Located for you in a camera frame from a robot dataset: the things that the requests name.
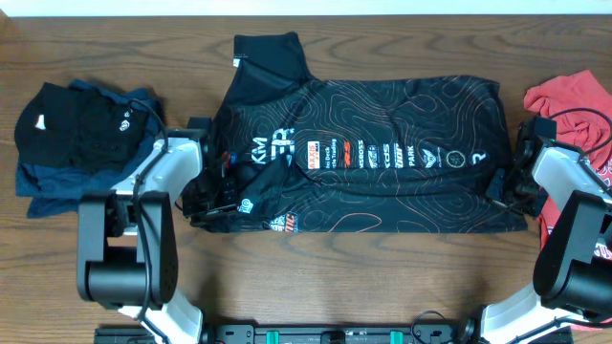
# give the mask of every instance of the folded clothing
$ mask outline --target folded clothing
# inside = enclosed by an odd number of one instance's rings
[[[599,110],[612,118],[612,96],[599,84],[589,71],[569,76],[558,76],[535,86],[527,91],[524,99],[525,109],[539,113],[548,118],[558,112],[572,108],[591,108]],[[573,112],[554,119],[557,122],[557,140],[576,145],[587,151],[603,143],[610,135],[607,122],[589,112]],[[610,186],[612,178],[612,144],[604,146],[589,154],[591,166],[598,172],[603,181]],[[560,210],[553,200],[546,200],[542,213],[538,217],[540,224],[541,247],[557,224]],[[612,260],[612,253],[603,240],[594,247],[594,255]],[[592,331],[581,326],[572,326],[575,330]]]
[[[97,89],[46,82],[19,117],[14,137],[25,163],[121,171],[138,150],[147,118]]]
[[[123,95],[88,84],[73,81],[69,89],[74,92],[95,90],[100,95],[118,105],[126,105],[131,98],[142,100],[160,116],[160,102],[148,95],[145,89],[138,89]],[[139,104],[133,104],[137,111],[146,111]],[[20,156],[17,164],[15,187],[17,196],[33,197],[28,209],[28,218],[53,216],[68,211],[77,211],[78,201],[87,190],[109,189],[129,177],[153,150],[153,143],[159,133],[158,123],[149,117],[144,124],[144,135],[137,145],[134,157],[127,162],[122,171],[105,168],[95,173],[75,167],[48,167],[25,163]]]

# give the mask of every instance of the wood grain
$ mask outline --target wood grain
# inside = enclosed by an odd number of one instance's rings
[[[2,10],[0,10],[0,38],[2,38],[5,28],[8,23],[9,23],[9,18],[7,17],[6,14],[2,12]]]
[[[501,82],[514,139],[525,91],[590,69],[612,90],[609,16],[16,18],[0,35],[0,342],[88,343],[131,324],[77,296],[77,217],[27,220],[14,197],[14,124],[44,81],[73,78],[163,98],[167,122],[212,116],[237,33],[300,35],[320,78],[470,74]],[[214,322],[402,323],[461,316],[531,279],[535,224],[498,235],[209,234],[176,212],[181,289]],[[607,343],[612,333],[579,333]]]

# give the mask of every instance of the black cable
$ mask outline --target black cable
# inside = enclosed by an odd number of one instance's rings
[[[579,163],[579,166],[582,168],[582,170],[584,170],[584,172],[586,172],[586,174],[588,174],[595,181],[595,183],[597,183],[597,185],[608,196],[612,197],[612,190],[610,189],[610,187],[608,185],[606,185],[601,180],[600,176],[598,176],[597,173],[595,173],[593,171],[591,166],[589,164],[587,164],[586,161],[584,161],[584,157],[586,157],[587,155],[589,155],[589,154],[591,154],[593,152],[596,152],[599,149],[602,149],[603,147],[605,147],[608,143],[610,143],[612,141],[612,119],[610,119],[608,116],[606,116],[601,111],[598,111],[598,110],[595,110],[595,109],[590,109],[590,108],[572,108],[572,109],[563,110],[561,112],[558,112],[558,113],[548,117],[548,119],[553,119],[553,118],[559,117],[561,115],[566,115],[566,114],[574,113],[574,112],[578,112],[578,111],[586,111],[586,112],[589,112],[591,114],[595,114],[595,115],[603,118],[608,123],[608,127],[610,128],[610,134],[608,135],[608,138],[603,143],[598,144],[597,146],[587,150],[586,152],[582,152],[578,156],[578,163]]]
[[[132,189],[132,203],[134,205],[134,217],[136,218],[138,235],[141,238],[142,255],[144,258],[144,299],[142,301],[141,310],[136,315],[136,321],[144,323],[144,325],[146,325],[146,327],[152,333],[156,334],[162,339],[163,343],[169,343],[167,336],[165,336],[159,329],[157,329],[152,323],[150,323],[145,318],[145,314],[148,311],[149,304],[151,302],[151,293],[152,293],[151,282],[152,282],[153,276],[152,276],[152,265],[151,265],[151,252],[149,251],[149,244],[146,238],[146,231],[144,230],[144,222],[142,220],[143,209],[141,205],[141,198],[139,196],[139,191],[140,191],[142,183],[144,182],[144,178],[151,171],[153,166],[155,166],[155,164],[162,158],[162,156],[168,152],[168,132],[167,132],[167,129],[165,128],[164,123],[162,122],[162,119],[157,115],[157,113],[150,106],[148,106],[146,103],[142,102],[141,100],[130,99],[127,102],[127,107],[129,108],[130,112],[133,111],[133,108],[132,108],[133,103],[137,103],[141,105],[148,111],[149,115],[153,116],[153,118],[158,122],[160,130],[162,131],[162,134],[164,135],[164,146],[162,146],[160,153],[156,155],[153,158],[153,160],[151,160],[144,167],[142,172],[136,176],[136,180],[134,181],[134,188]]]
[[[603,118],[607,123],[608,126],[610,128],[610,134],[608,135],[608,138],[602,143],[602,144],[598,144],[597,146],[587,150],[586,152],[583,152],[580,156],[579,156],[579,160],[582,160],[582,158],[584,158],[585,156],[599,150],[602,149],[603,147],[605,147],[608,143],[610,143],[612,141],[612,119],[610,119],[608,116],[606,116],[604,113],[602,113],[601,111],[595,110],[595,109],[590,109],[590,108],[572,108],[572,109],[567,109],[567,110],[563,110],[560,112],[557,112],[556,114],[548,117],[548,119],[553,119],[556,117],[559,117],[561,115],[566,115],[569,113],[574,113],[574,112],[578,112],[578,111],[586,111],[589,112],[591,114],[595,114],[601,118]]]
[[[600,329],[600,330],[605,330],[605,329],[612,329],[612,322],[610,323],[590,323],[590,322],[586,322],[586,321],[579,321],[579,320],[575,320],[575,319],[571,319],[571,318],[559,318],[549,322],[548,324],[541,326],[535,330],[529,331],[523,335],[518,335],[513,341],[511,341],[509,344],[516,344],[516,343],[520,343],[521,341],[525,340],[525,339],[529,339],[535,335],[538,335],[540,333],[543,333],[545,331],[548,331],[554,327],[556,328],[560,328],[561,324],[572,324],[572,325],[579,325],[582,327],[586,327],[586,328],[591,328],[591,329]]]
[[[524,216],[526,213],[524,211],[522,211],[519,208],[516,208],[517,206],[521,206],[521,205],[525,205],[527,203],[529,203],[530,201],[533,201],[534,199],[536,199],[537,196],[530,196],[530,197],[526,197],[520,201],[514,201],[511,204],[508,204],[506,206],[506,208],[504,208],[501,213],[505,213],[505,212],[512,212],[514,215],[516,216]]]
[[[414,321],[412,321],[412,325],[410,325],[410,334],[412,334],[412,337],[414,337],[414,339],[416,339],[416,341],[418,341],[421,344],[426,344],[426,343],[421,339],[420,335],[417,335],[414,332],[414,327],[417,326],[417,322],[419,320],[421,320],[422,317],[424,317],[425,315],[428,315],[428,314],[436,314],[436,315],[438,315],[441,318],[446,320],[446,318],[443,315],[441,315],[439,312],[436,312],[436,311],[425,311],[425,312],[422,312],[421,314],[417,315],[417,317],[414,318]]]

